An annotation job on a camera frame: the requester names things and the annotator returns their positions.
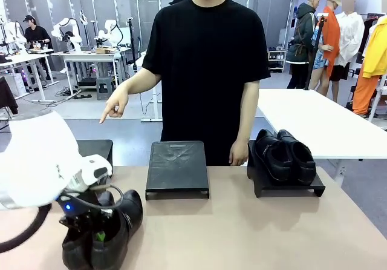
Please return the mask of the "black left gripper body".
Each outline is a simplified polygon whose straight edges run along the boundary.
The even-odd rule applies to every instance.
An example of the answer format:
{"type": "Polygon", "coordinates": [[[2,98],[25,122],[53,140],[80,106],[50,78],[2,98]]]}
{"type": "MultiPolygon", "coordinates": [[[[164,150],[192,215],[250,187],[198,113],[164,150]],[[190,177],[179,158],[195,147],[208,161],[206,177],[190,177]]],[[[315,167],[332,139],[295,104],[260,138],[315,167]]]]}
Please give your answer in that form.
{"type": "MultiPolygon", "coordinates": [[[[95,192],[84,192],[76,195],[79,199],[82,199],[93,205],[100,205],[97,194],[95,192]]],[[[92,208],[88,205],[84,205],[80,201],[76,201],[73,198],[60,196],[58,197],[58,204],[63,210],[64,217],[60,219],[63,225],[84,225],[89,222],[89,218],[99,212],[98,209],[92,208]]]]}

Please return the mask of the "person's right hand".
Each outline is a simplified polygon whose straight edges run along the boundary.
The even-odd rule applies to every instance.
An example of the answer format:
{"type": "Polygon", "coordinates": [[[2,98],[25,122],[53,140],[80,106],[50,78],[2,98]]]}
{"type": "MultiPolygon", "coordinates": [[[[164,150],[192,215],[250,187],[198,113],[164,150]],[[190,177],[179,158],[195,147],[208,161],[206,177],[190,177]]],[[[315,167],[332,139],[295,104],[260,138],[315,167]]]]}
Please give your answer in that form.
{"type": "Polygon", "coordinates": [[[109,99],[106,101],[106,107],[102,113],[99,123],[104,123],[107,117],[121,118],[128,103],[128,89],[119,85],[109,99]]]}

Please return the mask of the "person's left hand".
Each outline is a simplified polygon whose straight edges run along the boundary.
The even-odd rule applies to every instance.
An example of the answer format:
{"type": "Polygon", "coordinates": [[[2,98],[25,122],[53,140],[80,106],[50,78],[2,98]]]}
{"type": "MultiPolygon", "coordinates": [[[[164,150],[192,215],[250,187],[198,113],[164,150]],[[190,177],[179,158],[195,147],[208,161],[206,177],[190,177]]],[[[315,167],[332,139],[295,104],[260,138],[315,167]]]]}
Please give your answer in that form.
{"type": "Polygon", "coordinates": [[[248,141],[237,139],[230,149],[229,164],[230,166],[241,166],[246,163],[248,156],[248,141]]]}

